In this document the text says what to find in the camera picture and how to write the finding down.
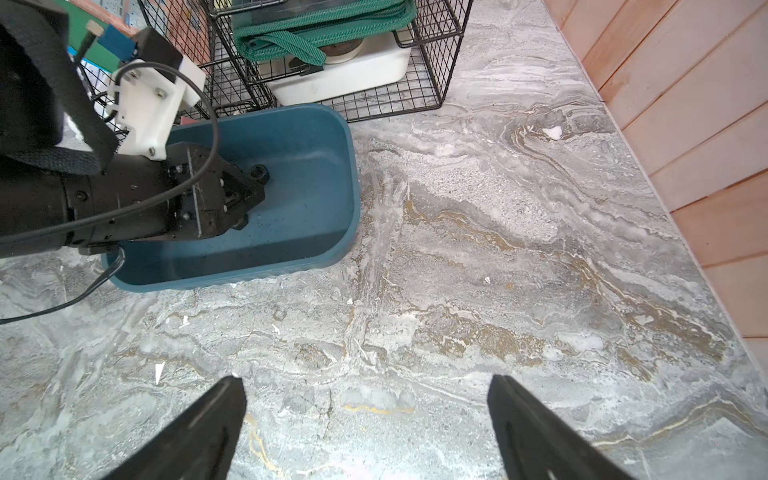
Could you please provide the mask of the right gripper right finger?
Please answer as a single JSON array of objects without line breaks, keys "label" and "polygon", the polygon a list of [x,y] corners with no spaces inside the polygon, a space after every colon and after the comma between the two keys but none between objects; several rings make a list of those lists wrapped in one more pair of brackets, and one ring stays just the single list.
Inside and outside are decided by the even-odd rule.
[{"label": "right gripper right finger", "polygon": [[508,478],[630,477],[512,377],[492,377],[487,405]]}]

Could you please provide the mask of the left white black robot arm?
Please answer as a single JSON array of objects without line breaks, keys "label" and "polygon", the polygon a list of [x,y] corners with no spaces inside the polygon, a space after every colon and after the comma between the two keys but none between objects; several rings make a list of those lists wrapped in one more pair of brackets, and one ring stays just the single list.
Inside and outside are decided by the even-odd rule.
[{"label": "left white black robot arm", "polygon": [[90,23],[67,51],[55,1],[1,5],[1,254],[121,254],[131,241],[197,241],[244,228],[268,171],[171,142],[205,73],[152,28]]}]

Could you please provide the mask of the black nut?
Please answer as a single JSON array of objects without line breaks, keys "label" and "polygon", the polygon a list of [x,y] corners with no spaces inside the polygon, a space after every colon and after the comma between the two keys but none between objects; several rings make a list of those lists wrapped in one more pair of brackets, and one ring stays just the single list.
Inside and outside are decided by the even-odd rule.
[{"label": "black nut", "polygon": [[270,180],[270,173],[265,165],[256,164],[250,170],[250,177],[261,185],[266,185]]}]

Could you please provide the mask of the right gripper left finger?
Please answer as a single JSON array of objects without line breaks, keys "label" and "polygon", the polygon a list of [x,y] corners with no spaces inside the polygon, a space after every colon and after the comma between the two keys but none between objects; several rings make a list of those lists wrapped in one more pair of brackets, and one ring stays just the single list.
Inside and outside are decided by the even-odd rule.
[{"label": "right gripper left finger", "polygon": [[243,381],[226,376],[107,479],[225,479],[247,407]]}]

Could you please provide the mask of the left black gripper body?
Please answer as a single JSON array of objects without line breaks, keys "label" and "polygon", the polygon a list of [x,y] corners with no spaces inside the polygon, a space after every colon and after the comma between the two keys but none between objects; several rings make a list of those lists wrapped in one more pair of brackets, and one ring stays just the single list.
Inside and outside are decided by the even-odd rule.
[{"label": "left black gripper body", "polygon": [[265,186],[250,177],[252,167],[241,170],[216,156],[200,180],[169,202],[173,208],[169,241],[194,241],[241,230],[248,212],[265,200]]}]

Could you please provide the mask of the dark teal storage box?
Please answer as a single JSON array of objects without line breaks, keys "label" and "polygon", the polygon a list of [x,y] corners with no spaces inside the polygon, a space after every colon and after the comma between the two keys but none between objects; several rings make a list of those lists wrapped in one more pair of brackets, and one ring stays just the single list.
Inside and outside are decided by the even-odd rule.
[{"label": "dark teal storage box", "polygon": [[207,240],[126,242],[112,279],[136,293],[188,290],[330,266],[350,250],[360,220],[351,132],[335,110],[304,104],[218,121],[219,153],[271,175],[241,230]]}]

